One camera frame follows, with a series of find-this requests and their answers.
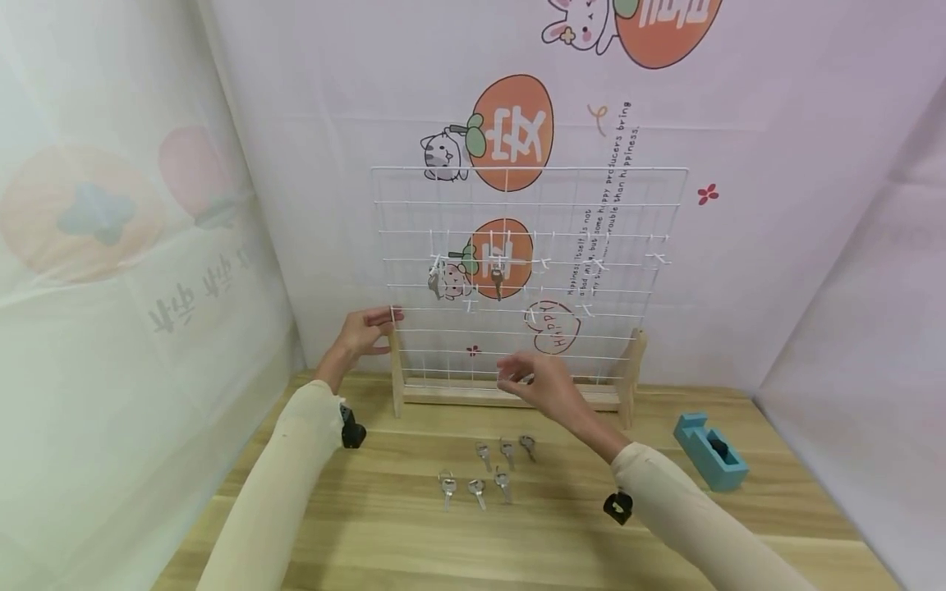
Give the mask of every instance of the wooden stand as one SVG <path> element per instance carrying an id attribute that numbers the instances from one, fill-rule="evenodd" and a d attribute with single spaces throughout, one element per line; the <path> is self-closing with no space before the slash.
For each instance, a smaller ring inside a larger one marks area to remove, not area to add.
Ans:
<path id="1" fill-rule="evenodd" d="M 404 403 L 460 405 L 474 407 L 518 407 L 529 405 L 518 397 L 497 390 L 494 382 L 476 379 L 425 378 L 405 375 L 401 363 L 400 338 L 395 330 L 389 337 L 391 343 L 391 378 L 394 385 L 394 416 L 400 417 Z M 620 378 L 607 384 L 578 383 L 578 390 L 591 407 L 598 411 L 617 412 L 622 428 L 631 427 L 634 414 L 634 394 L 638 388 L 640 362 L 647 348 L 647 334 L 635 328 L 624 349 L 623 359 L 618 361 L 612 375 Z"/>

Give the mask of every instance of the red flower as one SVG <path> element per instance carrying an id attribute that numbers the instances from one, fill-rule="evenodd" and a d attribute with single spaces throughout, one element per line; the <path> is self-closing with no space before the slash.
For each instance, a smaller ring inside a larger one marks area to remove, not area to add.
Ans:
<path id="1" fill-rule="evenodd" d="M 700 196 L 700 205 L 706 205 L 707 201 L 719 198 L 719 193 L 716 192 L 716 183 L 710 183 L 707 188 L 696 191 L 696 194 Z"/>

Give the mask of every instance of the cartoon rabbit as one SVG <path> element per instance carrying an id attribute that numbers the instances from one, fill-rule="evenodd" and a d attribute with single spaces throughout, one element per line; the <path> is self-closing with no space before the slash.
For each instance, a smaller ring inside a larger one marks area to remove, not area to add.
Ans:
<path id="1" fill-rule="evenodd" d="M 469 278 L 466 277 L 466 273 L 464 273 L 458 265 L 452 263 L 444 268 L 441 281 L 443 282 L 443 296 L 451 301 L 468 296 L 473 291 Z"/>
<path id="2" fill-rule="evenodd" d="M 565 19 L 546 26 L 542 41 L 563 41 L 579 51 L 594 47 L 603 55 L 618 36 L 613 0 L 549 0 L 549 4 L 565 12 Z"/>

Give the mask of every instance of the key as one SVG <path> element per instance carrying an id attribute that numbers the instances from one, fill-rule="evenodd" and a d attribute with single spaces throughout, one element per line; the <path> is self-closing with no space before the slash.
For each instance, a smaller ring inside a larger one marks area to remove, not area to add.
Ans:
<path id="1" fill-rule="evenodd" d="M 507 505 L 512 505 L 513 491 L 509 484 L 509 475 L 505 472 L 500 472 L 499 466 L 496 466 L 496 475 L 493 477 L 493 480 L 496 482 L 496 485 L 502 489 L 502 496 L 505 498 L 504 502 Z"/>
<path id="2" fill-rule="evenodd" d="M 443 297 L 440 295 L 440 274 L 434 268 L 430 269 L 430 276 L 427 278 L 427 288 L 437 296 L 437 301 Z"/>
<path id="3" fill-rule="evenodd" d="M 494 265 L 493 268 L 489 270 L 489 278 L 493 281 L 493 285 L 496 286 L 496 301 L 502 302 L 502 266 Z"/>
<path id="4" fill-rule="evenodd" d="M 535 461 L 535 439 L 531 435 L 523 435 L 519 437 L 519 445 L 525 447 L 529 459 Z"/>
<path id="5" fill-rule="evenodd" d="M 452 472 L 441 472 L 437 478 L 440 480 L 440 490 L 444 491 L 444 511 L 450 510 L 450 499 L 457 492 L 457 481 Z"/>
<path id="6" fill-rule="evenodd" d="M 489 446 L 486 443 L 477 443 L 476 455 L 480 456 L 482 463 L 486 465 L 486 472 L 492 472 L 493 464 L 489 462 Z"/>
<path id="7" fill-rule="evenodd" d="M 499 451 L 501 451 L 502 455 L 505 456 L 506 459 L 509 461 L 509 469 L 515 470 L 516 464 L 513 462 L 513 452 L 516 451 L 516 449 L 513 447 L 513 445 L 509 442 L 505 442 L 502 439 L 500 439 Z"/>
<path id="8" fill-rule="evenodd" d="M 470 480 L 470 483 L 466 485 L 466 490 L 471 494 L 476 495 L 476 500 L 480 503 L 480 509 L 486 511 L 486 501 L 482 499 L 482 489 L 485 488 L 486 483 L 482 480 Z"/>

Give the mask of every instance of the forearm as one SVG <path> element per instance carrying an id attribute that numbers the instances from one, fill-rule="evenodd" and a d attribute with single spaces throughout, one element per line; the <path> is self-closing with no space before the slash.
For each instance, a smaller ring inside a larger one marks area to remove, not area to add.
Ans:
<path id="1" fill-rule="evenodd" d="M 338 343 L 333 344 L 319 361 L 315 372 L 312 373 L 312 379 L 322 380 L 333 392 L 337 392 L 342 386 L 345 374 L 354 365 L 355 359 L 356 356 L 352 351 Z"/>
<path id="2" fill-rule="evenodd" d="M 561 424 L 607 463 L 614 461 L 621 450 L 631 443 L 626 435 L 609 425 L 591 407 L 574 411 Z"/>
<path id="3" fill-rule="evenodd" d="M 292 395 L 227 516 L 198 591 L 280 587 L 312 488 L 341 445 L 340 404 L 322 382 Z"/>
<path id="4" fill-rule="evenodd" d="M 618 487 L 634 500 L 638 520 L 717 589 L 814 589 L 655 449 L 631 443 L 611 462 L 611 469 Z"/>

